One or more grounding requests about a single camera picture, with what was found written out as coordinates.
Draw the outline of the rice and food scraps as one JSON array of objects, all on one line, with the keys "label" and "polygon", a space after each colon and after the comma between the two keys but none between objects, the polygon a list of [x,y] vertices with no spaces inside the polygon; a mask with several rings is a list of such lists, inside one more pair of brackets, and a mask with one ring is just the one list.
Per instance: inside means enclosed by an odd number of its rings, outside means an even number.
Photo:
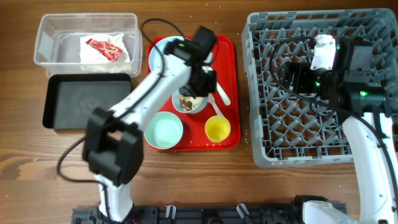
[{"label": "rice and food scraps", "polygon": [[195,110],[202,103],[202,97],[192,97],[179,95],[178,103],[185,111]]}]

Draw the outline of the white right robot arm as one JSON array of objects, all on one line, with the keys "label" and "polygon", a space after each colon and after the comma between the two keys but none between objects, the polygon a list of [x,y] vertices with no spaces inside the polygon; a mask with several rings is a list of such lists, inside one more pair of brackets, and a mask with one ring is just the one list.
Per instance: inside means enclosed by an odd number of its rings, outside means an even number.
[{"label": "white right robot arm", "polygon": [[389,95],[370,86],[372,43],[302,37],[310,63],[285,62],[269,70],[291,95],[335,111],[353,155],[360,195],[358,223],[397,223],[397,158]]}]

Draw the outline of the yellow plastic cup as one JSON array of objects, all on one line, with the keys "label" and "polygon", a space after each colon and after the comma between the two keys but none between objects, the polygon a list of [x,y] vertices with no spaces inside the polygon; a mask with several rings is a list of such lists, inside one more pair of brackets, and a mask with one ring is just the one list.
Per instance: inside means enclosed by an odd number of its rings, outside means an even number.
[{"label": "yellow plastic cup", "polygon": [[231,132],[231,125],[224,116],[212,116],[205,123],[205,134],[214,143],[224,141]]}]

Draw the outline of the red candy wrapper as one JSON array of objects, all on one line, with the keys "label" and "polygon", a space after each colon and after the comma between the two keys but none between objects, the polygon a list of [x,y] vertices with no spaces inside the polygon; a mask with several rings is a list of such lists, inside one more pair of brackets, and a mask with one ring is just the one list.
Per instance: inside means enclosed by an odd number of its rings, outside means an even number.
[{"label": "red candy wrapper", "polygon": [[98,41],[94,39],[88,39],[85,44],[91,46],[103,55],[110,62],[116,62],[122,55],[123,50],[110,42]]}]

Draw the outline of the light blue bowl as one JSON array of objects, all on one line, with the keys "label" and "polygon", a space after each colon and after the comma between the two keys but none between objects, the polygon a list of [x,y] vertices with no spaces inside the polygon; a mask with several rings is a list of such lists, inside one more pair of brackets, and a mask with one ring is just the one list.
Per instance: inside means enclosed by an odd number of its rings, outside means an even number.
[{"label": "light blue bowl", "polygon": [[183,96],[176,90],[172,94],[172,104],[181,113],[196,114],[201,112],[208,103],[208,97]]}]

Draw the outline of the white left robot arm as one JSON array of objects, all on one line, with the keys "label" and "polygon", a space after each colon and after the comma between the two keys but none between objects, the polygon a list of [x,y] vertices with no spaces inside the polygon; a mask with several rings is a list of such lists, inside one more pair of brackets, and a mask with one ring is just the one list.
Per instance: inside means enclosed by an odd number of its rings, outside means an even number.
[{"label": "white left robot arm", "polygon": [[203,26],[192,39],[168,42],[160,67],[110,110],[91,114],[82,158],[101,185],[99,209],[110,223],[124,221],[132,210],[128,188],[143,162],[142,135],[154,115],[175,91],[192,97],[216,91],[210,54],[217,43],[214,32]]}]

